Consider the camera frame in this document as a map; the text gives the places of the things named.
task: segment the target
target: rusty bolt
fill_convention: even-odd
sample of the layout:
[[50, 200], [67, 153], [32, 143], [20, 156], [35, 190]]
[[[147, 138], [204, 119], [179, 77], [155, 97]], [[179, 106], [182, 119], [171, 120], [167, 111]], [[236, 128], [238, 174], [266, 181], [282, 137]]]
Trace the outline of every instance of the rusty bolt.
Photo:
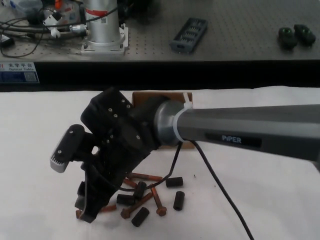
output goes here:
[[157, 193], [157, 190], [155, 187], [151, 188], [151, 192], [153, 194], [153, 198], [155, 201], [156, 206], [158, 209], [156, 210], [156, 214], [158, 214], [160, 217], [164, 216], [167, 214], [167, 208], [165, 206], [162, 206], [162, 203], [160, 201], [159, 195]]
[[146, 201], [148, 201], [149, 199], [151, 199], [153, 196], [152, 192], [149, 192], [147, 195], [145, 195], [143, 198], [141, 198], [140, 201], [138, 201], [135, 205], [128, 207], [128, 208], [124, 208], [122, 209], [121, 212], [121, 217], [123, 219], [128, 219], [130, 218], [130, 214], [136, 210], [137, 208], [141, 207]]
[[108, 213], [117, 210], [117, 205], [109, 205], [101, 208], [100, 213]]
[[159, 182], [163, 179], [162, 176], [152, 176], [152, 175], [133, 173], [133, 172], [129, 173], [127, 178], [128, 179], [144, 179], [144, 180], [155, 181], [155, 182]]
[[124, 184], [127, 184], [128, 186], [132, 187], [132, 188], [136, 188], [138, 184], [136, 184], [134, 181], [129, 180], [128, 178], [125, 178], [123, 180]]
[[81, 214], [82, 214], [82, 211], [81, 211], [80, 209], [76, 210], [76, 211], [75, 211], [76, 219], [80, 219]]

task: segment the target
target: white table surface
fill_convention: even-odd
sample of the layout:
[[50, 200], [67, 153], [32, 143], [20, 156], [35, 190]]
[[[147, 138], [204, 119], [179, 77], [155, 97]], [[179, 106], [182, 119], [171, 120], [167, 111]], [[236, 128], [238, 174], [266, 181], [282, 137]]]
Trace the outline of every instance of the white table surface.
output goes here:
[[[49, 158], [65, 130], [98, 92], [0, 93], [0, 240], [247, 240], [249, 239], [196, 150], [180, 153], [183, 211], [173, 210], [176, 189], [158, 193], [167, 215], [141, 227], [120, 216], [121, 206], [91, 224], [76, 219], [84, 180], [80, 163], [64, 174]], [[131, 92], [123, 93], [131, 99]], [[320, 104], [320, 89], [267, 87], [193, 91], [195, 108]], [[256, 240], [320, 239], [320, 173], [308, 161], [216, 144], [200, 144]], [[135, 172], [164, 176], [173, 150], [153, 152]]]

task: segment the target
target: cardboard box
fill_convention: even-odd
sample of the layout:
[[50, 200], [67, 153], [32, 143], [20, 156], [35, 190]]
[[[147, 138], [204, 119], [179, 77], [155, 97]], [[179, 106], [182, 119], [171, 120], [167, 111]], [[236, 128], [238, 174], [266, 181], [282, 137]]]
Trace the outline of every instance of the cardboard box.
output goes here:
[[[188, 92], [188, 97], [190, 102], [193, 102], [192, 92]], [[132, 93], [132, 105], [134, 107], [141, 105], [148, 98], [154, 96], [166, 96], [172, 100], [176, 100], [182, 103], [185, 103], [185, 98], [183, 92], [170, 92], [170, 91], [134, 91]], [[171, 146], [162, 146], [161, 149], [172, 149], [175, 147]], [[182, 144], [182, 149], [194, 149], [195, 146], [191, 142], [184, 142]]]

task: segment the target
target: black rubber cylinder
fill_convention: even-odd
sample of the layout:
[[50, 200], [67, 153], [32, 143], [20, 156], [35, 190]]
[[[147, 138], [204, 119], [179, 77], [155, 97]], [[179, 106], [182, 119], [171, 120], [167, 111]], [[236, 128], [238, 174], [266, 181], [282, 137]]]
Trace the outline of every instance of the black rubber cylinder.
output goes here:
[[147, 184], [144, 181], [140, 181], [135, 188], [133, 196], [135, 199], [140, 200], [144, 196], [144, 192], [146, 190]]
[[138, 213], [134, 216], [134, 218], [131, 220], [132, 224], [135, 227], [140, 227], [140, 225], [144, 222], [144, 220], [149, 215], [149, 210], [146, 209], [144, 206], [138, 211]]
[[175, 194], [173, 209], [176, 211], [181, 211], [184, 207], [185, 193], [183, 191], [177, 191]]
[[136, 199], [133, 195], [118, 194], [118, 196], [116, 196], [116, 203], [126, 205], [126, 206], [134, 205], [135, 200]]
[[184, 185], [184, 179], [181, 176], [168, 178], [165, 180], [165, 185], [167, 188], [181, 187]]

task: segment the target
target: white cable tie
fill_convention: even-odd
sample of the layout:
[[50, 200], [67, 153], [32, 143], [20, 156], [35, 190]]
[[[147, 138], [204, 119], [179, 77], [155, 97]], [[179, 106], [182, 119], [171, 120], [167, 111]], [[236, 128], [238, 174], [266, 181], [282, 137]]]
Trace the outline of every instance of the white cable tie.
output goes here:
[[176, 136], [176, 138], [180, 142], [186, 142], [179, 134], [178, 131], [178, 120], [181, 114], [183, 114], [185, 111], [192, 109], [193, 105], [192, 102], [189, 100], [188, 94], [186, 92], [183, 93], [184, 101], [185, 103], [183, 104], [183, 109], [181, 109], [173, 118], [173, 132]]

